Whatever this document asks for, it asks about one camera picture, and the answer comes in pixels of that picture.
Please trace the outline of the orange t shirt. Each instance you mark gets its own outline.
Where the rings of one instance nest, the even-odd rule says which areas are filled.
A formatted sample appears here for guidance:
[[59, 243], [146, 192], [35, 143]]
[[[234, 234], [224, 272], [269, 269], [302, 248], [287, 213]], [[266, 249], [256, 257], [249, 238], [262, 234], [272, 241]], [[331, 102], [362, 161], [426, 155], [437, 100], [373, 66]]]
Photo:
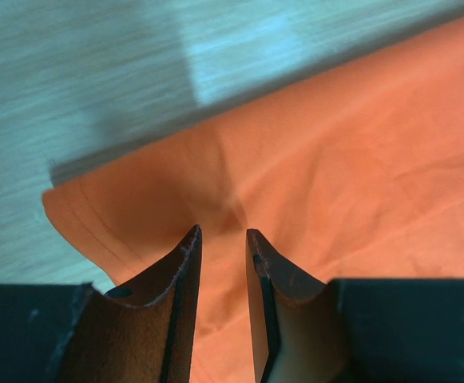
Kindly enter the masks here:
[[43, 197], [115, 283], [203, 231], [194, 382], [254, 379], [246, 231], [315, 277], [464, 277], [464, 17]]

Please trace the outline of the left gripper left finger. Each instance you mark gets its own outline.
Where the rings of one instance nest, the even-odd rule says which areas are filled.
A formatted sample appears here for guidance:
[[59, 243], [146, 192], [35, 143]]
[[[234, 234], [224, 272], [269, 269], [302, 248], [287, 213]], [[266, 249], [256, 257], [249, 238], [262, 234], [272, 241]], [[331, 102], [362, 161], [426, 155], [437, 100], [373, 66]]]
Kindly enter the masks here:
[[187, 382], [202, 262], [192, 227], [163, 258], [107, 294], [85, 289], [60, 382]]

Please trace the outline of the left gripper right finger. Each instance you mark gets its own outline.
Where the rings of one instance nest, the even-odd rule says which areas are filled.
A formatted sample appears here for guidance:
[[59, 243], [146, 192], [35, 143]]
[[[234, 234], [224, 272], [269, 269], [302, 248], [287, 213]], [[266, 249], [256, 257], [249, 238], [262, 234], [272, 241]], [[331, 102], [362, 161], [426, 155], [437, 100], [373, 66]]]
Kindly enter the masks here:
[[282, 256], [257, 229], [246, 234], [246, 275], [257, 382], [334, 382], [343, 327], [331, 289]]

